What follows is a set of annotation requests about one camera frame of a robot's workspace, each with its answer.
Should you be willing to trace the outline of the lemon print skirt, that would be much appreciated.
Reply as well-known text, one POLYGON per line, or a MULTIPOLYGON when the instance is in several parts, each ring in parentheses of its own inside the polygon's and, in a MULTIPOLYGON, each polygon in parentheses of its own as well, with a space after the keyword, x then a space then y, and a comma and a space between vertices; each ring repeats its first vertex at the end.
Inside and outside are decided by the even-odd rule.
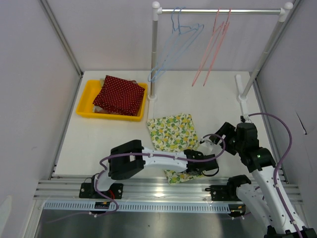
POLYGON ((178 114, 157 119, 148 119, 147 127, 156 150, 182 152, 197 150, 198 136, 190 114, 178 114))

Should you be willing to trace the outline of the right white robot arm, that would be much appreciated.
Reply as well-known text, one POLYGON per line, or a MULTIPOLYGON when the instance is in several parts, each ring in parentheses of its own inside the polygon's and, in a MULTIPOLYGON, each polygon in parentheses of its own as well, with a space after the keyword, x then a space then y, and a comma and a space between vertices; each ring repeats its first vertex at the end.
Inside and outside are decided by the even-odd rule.
POLYGON ((266 232, 266 238, 315 238, 316 231, 306 227, 292 206, 282 182, 276 173, 277 165, 271 152, 260 146, 258 130, 253 123, 233 126, 226 122, 209 137, 223 150, 239 155, 256 181, 254 188, 246 175, 228 179, 226 194, 232 200, 241 200, 266 232))

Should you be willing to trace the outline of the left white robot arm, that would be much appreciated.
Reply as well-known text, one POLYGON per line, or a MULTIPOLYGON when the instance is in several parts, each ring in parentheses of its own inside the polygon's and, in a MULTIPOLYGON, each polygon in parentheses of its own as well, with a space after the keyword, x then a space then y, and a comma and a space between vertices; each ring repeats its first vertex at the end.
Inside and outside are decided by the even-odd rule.
POLYGON ((179 176, 205 176, 208 171, 219 172, 212 143, 203 141, 197 150, 182 152, 155 151, 144 147, 141 140, 132 140, 113 148, 108 157, 101 159, 101 173, 93 175, 90 182, 83 182, 79 197, 99 199, 107 196, 121 199, 122 180, 127 180, 147 168, 163 169, 179 176))

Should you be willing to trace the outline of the red polka dot cloth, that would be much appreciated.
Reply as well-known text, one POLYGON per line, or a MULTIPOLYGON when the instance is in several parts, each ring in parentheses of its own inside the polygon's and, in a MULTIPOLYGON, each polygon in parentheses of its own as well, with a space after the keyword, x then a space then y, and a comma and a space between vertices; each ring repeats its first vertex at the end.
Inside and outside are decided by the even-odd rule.
POLYGON ((100 114, 136 116, 142 104, 145 88, 134 80, 107 75, 93 101, 94 112, 100 114))

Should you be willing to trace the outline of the yellow plastic tray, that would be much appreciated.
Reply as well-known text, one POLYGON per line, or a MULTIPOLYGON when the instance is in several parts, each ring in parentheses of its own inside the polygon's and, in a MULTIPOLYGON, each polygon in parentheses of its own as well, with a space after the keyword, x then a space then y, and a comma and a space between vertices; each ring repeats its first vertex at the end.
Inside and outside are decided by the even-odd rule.
POLYGON ((88 80, 80 100, 77 104, 76 114, 89 119, 109 119, 109 120, 123 120, 123 121, 136 121, 140 122, 144 116, 145 105, 147 100, 147 83, 138 83, 138 85, 145 89, 142 103, 140 105, 138 114, 136 116, 112 115, 112 114, 99 114, 94 113, 93 100, 101 91, 101 86, 98 80, 88 80))

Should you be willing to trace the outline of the silver clothes rack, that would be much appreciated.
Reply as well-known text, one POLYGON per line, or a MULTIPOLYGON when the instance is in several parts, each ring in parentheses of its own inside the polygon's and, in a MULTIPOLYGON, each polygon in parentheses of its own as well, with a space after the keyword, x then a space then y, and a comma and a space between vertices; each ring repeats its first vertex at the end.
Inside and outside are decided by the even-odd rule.
POLYGON ((185 52, 186 49, 189 48, 189 46, 194 42, 194 40, 198 37, 198 35, 202 32, 204 26, 200 25, 200 24, 196 24, 193 27, 192 26, 183 26, 180 25, 179 23, 179 15, 180 14, 216 14, 215 17, 215 21, 214 21, 214 27, 213 27, 213 31, 212 31, 212 36, 210 38, 209 44, 205 50, 203 59, 200 63, 199 69, 194 77, 194 81, 192 86, 195 85, 204 65, 206 64, 206 61, 210 55, 210 53, 212 52, 213 46, 210 48, 210 44, 213 40, 213 36, 216 32, 215 27, 216 27, 216 20, 219 14, 227 14, 227 21, 225 24, 222 24, 220 26, 220 28, 223 28, 223 33, 222 33, 222 37, 220 39, 219 44, 217 45, 217 49, 214 53, 211 65, 209 67, 208 73, 206 75, 205 81, 204 81, 204 86, 207 82, 208 76, 212 70, 212 67, 214 65, 216 56, 218 55, 218 52, 220 50, 220 47, 222 45, 222 42, 224 40, 224 37, 226 35, 227 29, 229 27, 229 18, 230 15, 233 14, 249 14, 249 15, 278 15, 278 21, 270 35, 269 40, 267 41, 265 48, 256 64, 255 69, 253 70, 249 81, 247 83, 247 85, 245 87, 243 87, 242 84, 242 79, 240 75, 236 75, 235 76, 235 82, 236 82, 236 88, 237 88, 237 101, 240 104, 240 108, 241 108, 241 113, 242 113, 242 117, 244 119, 249 118, 249 116, 251 116, 249 114, 249 110, 248 110, 248 106, 247 106, 247 95, 251 89, 251 86, 253 85, 257 75, 260 72, 260 69, 262 68, 262 66, 264 65, 264 62, 267 60, 268 58, 268 54, 270 52, 270 50, 273 47, 273 44, 276 43, 277 38, 279 36, 279 33, 281 33, 283 26, 286 24, 286 20, 288 20, 288 16, 290 14, 290 12, 293 10, 293 3, 291 2, 287 2, 285 3, 284 7, 280 8, 280 9, 185 9, 185 8, 175 8, 175 9, 163 9, 160 6, 160 3, 158 1, 154 1, 152 3, 152 15, 153 15, 153 26, 152 26, 152 63, 151 63, 151 72, 148 76, 148 81, 150 82, 150 94, 148 96, 148 100, 149 100, 149 109, 148 109, 148 119, 152 119, 154 118, 154 112, 155 112, 155 103, 157 100, 157 95, 156 95, 156 90, 155 90, 155 82, 158 78, 160 78, 165 72, 166 70, 162 71, 163 68, 165 68, 165 66, 170 62, 170 60, 168 60, 168 62, 166 63, 166 60, 163 61, 162 66, 159 67, 158 64, 158 60, 157 60, 157 42, 158 42, 158 20, 159 20, 159 15, 162 14, 171 14, 171 21, 172 21, 172 33, 170 38, 167 40, 171 40, 171 38, 173 37, 175 32, 178 32, 178 36, 176 38, 176 40, 178 40, 179 36, 182 34, 187 34, 189 32, 195 31, 194 34, 189 38, 189 40, 191 40, 189 43, 184 43, 181 47, 181 53, 174 53, 175 55, 175 59, 174 61, 176 62, 178 60, 178 58, 180 58, 180 56, 185 52), (177 17, 177 28, 174 27, 174 20, 173 20, 173 15, 175 13, 178 13, 178 17, 177 17), (181 28, 189 28, 188 31, 182 32, 181 28))

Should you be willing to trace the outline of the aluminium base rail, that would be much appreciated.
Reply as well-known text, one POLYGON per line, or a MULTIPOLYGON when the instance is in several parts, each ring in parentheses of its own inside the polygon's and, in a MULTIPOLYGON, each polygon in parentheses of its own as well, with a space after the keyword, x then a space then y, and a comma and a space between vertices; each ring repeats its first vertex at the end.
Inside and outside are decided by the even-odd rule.
MULTIPOLYGON (((41 200, 45 209, 82 210, 106 212, 115 204, 105 204, 102 198, 80 198, 81 184, 85 178, 68 177, 41 180, 34 199, 41 200)), ((201 178, 176 185, 169 185, 164 178, 131 178, 122 181, 116 199, 120 211, 229 213, 230 208, 241 206, 241 201, 213 201, 210 185, 225 185, 226 178, 201 178)))

